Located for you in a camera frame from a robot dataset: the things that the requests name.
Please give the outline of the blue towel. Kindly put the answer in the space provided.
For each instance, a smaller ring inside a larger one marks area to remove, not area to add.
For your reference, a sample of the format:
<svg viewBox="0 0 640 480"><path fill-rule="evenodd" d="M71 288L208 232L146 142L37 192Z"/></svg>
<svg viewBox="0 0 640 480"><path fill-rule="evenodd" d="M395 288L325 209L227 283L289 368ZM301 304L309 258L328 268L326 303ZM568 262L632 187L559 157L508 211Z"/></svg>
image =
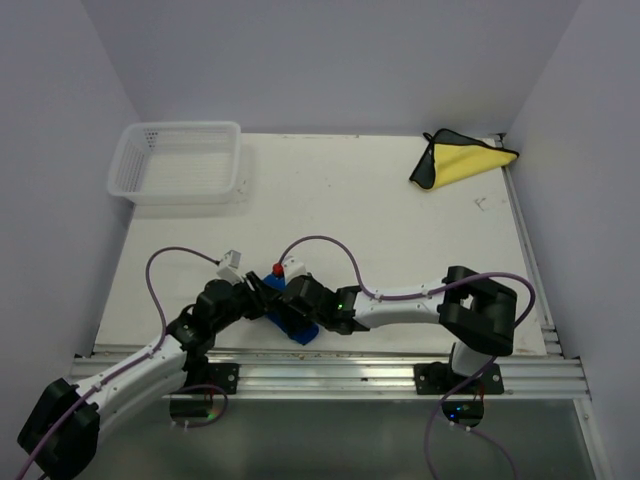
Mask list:
<svg viewBox="0 0 640 480"><path fill-rule="evenodd" d="M314 340L319 333L319 327L315 323L288 307L270 311L266 317L289 339L302 346Z"/></svg>

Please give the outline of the yellow and black towel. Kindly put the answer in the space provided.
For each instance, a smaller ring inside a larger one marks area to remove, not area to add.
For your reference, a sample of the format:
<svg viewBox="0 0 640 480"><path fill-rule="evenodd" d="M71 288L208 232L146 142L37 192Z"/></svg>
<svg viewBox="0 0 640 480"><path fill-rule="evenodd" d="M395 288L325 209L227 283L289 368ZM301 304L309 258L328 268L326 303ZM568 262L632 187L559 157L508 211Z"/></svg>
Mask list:
<svg viewBox="0 0 640 480"><path fill-rule="evenodd" d="M423 133L427 144L409 181L424 191L456 183L508 166L519 154L503 147L442 128Z"/></svg>

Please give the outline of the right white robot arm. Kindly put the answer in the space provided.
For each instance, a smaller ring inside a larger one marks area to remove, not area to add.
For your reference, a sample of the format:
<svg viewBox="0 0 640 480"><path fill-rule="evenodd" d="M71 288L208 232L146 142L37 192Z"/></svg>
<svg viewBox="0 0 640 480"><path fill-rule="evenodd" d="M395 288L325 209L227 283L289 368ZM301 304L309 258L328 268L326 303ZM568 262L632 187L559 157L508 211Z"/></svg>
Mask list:
<svg viewBox="0 0 640 480"><path fill-rule="evenodd" d="M311 275L286 284L283 304L302 318L340 335L402 324L433 324L456 337L445 369L451 389L468 392L492 358L513 353L517 293L487 274L452 266L418 293L407 289L367 294L362 287L332 291Z"/></svg>

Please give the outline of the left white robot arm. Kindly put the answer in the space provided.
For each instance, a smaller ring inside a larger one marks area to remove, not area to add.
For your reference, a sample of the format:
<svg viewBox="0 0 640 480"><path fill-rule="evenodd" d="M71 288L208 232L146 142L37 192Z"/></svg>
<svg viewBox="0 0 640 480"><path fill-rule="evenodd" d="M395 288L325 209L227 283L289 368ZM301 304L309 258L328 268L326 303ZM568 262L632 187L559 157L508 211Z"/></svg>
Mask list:
<svg viewBox="0 0 640 480"><path fill-rule="evenodd" d="M49 479L73 479L92 461L101 439L156 399L193 392L225 396L207 357L217 335L240 319L279 312L283 290L254 273L236 283L212 280L150 345L76 383L50 383L18 435L28 458L17 476L37 465Z"/></svg>

